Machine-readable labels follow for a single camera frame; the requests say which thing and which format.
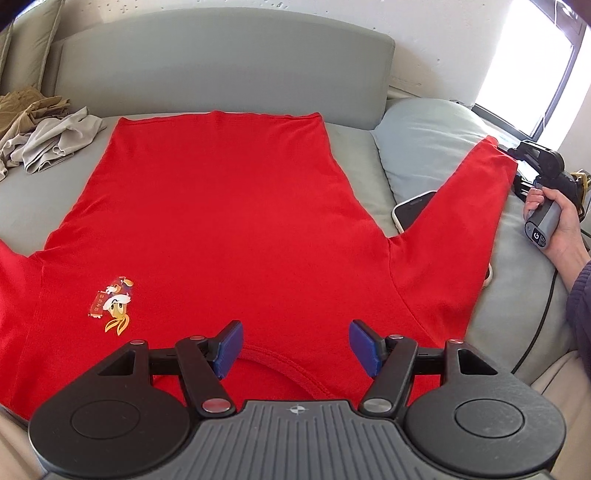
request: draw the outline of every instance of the smartphone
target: smartphone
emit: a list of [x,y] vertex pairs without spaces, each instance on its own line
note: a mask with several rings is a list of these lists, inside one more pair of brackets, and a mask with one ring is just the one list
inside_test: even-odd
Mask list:
[[[406,202],[397,204],[392,210],[392,220],[394,220],[396,229],[400,233],[407,230],[436,193],[437,192],[435,190],[429,190],[428,192],[406,200]],[[482,284],[482,288],[488,286],[491,280],[492,267],[491,264],[488,264],[488,270],[486,271],[486,277],[484,279],[484,283]]]

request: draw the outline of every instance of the gray ribbed plate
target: gray ribbed plate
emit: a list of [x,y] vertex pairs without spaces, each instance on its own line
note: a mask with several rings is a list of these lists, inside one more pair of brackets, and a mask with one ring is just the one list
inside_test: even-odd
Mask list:
[[[452,480],[404,443],[393,423],[357,415],[343,400],[249,401],[208,420],[189,445],[137,480]],[[48,475],[46,480],[60,480]],[[538,474],[531,480],[548,480]]]

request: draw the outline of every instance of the blue gripper pad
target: blue gripper pad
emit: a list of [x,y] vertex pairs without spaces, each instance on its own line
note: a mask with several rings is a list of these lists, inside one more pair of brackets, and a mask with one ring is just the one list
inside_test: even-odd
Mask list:
[[382,361],[374,340],[355,322],[349,325],[349,345],[359,363],[371,378],[377,377]]
[[215,373],[220,380],[230,371],[233,363],[240,354],[240,350],[242,350],[243,343],[244,329],[242,328],[241,323],[237,323],[220,342],[217,357],[213,361],[213,373]]

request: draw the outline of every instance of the phone screen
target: phone screen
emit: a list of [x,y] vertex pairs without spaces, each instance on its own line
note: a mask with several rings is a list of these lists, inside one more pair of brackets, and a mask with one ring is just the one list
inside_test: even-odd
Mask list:
[[394,213],[403,230],[407,230],[413,224],[435,193],[427,192],[414,200],[396,206]]

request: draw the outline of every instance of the window frame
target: window frame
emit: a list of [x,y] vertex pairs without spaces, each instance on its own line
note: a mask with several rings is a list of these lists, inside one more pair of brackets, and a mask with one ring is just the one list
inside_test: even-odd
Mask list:
[[573,12],[574,16],[572,16],[565,12],[563,6],[567,7],[568,9],[570,9],[570,7],[561,2],[560,0],[556,0],[557,3],[555,3],[555,0],[529,1],[532,2],[535,6],[537,6],[546,15],[546,17],[552,20],[552,22],[554,22],[554,9],[556,8],[556,27],[560,29],[560,31],[567,37],[568,41],[573,46],[573,49],[570,53],[569,62],[567,63],[562,79],[558,84],[558,88],[556,89],[556,92],[554,93],[554,96],[552,97],[552,100],[548,105],[548,108],[546,109],[544,118],[540,121],[534,133],[530,136],[525,132],[518,130],[509,122],[507,122],[503,118],[499,117],[498,115],[494,114],[493,112],[484,108],[481,105],[475,104],[472,107],[472,111],[479,117],[492,123],[496,127],[502,128],[507,133],[513,135],[521,141],[532,140],[534,142],[537,142],[540,139],[545,126],[548,124],[548,120],[550,120],[552,113],[554,113],[554,110],[558,105],[560,97],[564,92],[564,88],[566,87],[566,84],[569,81],[570,74],[573,71],[573,67],[577,60],[577,56],[579,55],[581,45],[583,44],[583,37],[585,35],[587,24],[576,13]]

